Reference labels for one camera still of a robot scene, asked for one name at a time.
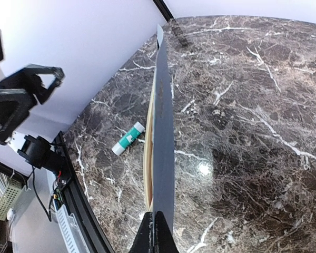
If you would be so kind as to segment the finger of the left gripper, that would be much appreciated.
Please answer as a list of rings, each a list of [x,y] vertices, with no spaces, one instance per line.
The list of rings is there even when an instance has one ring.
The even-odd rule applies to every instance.
[[[40,75],[53,75],[54,80],[48,88],[43,84]],[[0,89],[25,89],[35,95],[40,104],[44,104],[53,91],[62,84],[65,74],[60,67],[30,64],[0,81]]]
[[[36,104],[25,89],[0,89],[0,144],[6,143]]]

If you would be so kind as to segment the left black corner post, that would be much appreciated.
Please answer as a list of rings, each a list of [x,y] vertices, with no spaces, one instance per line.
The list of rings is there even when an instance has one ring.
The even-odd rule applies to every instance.
[[[162,16],[167,22],[174,19],[173,14],[169,10],[164,0],[153,0],[153,3],[155,4],[157,9],[160,11],[160,13],[162,14]]]

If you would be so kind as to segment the green perforated basket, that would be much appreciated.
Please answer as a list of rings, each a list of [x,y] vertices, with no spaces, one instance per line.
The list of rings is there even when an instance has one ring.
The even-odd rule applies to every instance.
[[[22,184],[14,179],[9,179],[8,186],[0,197],[0,221],[5,221],[7,213],[22,193]]]

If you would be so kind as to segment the green white glue stick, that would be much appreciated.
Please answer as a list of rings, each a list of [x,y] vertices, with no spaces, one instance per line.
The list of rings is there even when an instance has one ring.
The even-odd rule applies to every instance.
[[[115,155],[121,155],[145,130],[145,127],[136,122],[126,134],[121,137],[112,147]]]

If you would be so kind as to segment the grey blue envelope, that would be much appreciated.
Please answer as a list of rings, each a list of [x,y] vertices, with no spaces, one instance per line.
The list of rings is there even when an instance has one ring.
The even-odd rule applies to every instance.
[[[172,88],[164,32],[158,26],[153,110],[153,211],[163,212],[170,232],[174,221],[174,190]]]

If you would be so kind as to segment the white letter paper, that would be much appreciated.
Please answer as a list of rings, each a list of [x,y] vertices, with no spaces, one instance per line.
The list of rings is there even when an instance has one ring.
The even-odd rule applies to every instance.
[[[143,183],[145,194],[145,205],[147,211],[153,209],[153,109],[154,109],[154,92],[155,81],[152,84],[149,108],[147,112],[146,128],[145,128],[145,143],[143,150]]]

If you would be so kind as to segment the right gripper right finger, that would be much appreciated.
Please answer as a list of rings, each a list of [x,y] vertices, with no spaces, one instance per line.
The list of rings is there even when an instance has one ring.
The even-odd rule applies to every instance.
[[[179,253],[163,212],[158,211],[154,219],[154,252]]]

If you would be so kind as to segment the black curved front rail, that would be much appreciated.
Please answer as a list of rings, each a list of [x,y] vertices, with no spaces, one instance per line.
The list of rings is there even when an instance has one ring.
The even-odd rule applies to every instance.
[[[65,145],[63,132],[58,133],[54,143],[57,145],[55,147],[56,153],[63,160],[60,180],[66,182],[64,186],[60,187],[61,195],[67,211],[73,214],[77,221],[89,252],[113,252],[114,250],[99,225],[77,178]]]

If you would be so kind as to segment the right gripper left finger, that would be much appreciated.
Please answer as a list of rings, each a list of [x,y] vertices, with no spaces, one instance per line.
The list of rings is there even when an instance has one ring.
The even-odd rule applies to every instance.
[[[152,212],[146,212],[143,216],[129,253],[152,253],[153,251]]]

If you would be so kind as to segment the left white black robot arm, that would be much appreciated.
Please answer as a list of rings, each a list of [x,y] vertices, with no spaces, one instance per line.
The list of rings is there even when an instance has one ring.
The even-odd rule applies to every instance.
[[[0,145],[12,144],[15,130],[29,117],[30,110],[44,104],[62,84],[65,74],[60,67],[30,64],[0,81]],[[48,160],[61,160],[43,137],[25,135],[16,152],[36,168],[51,171]]]

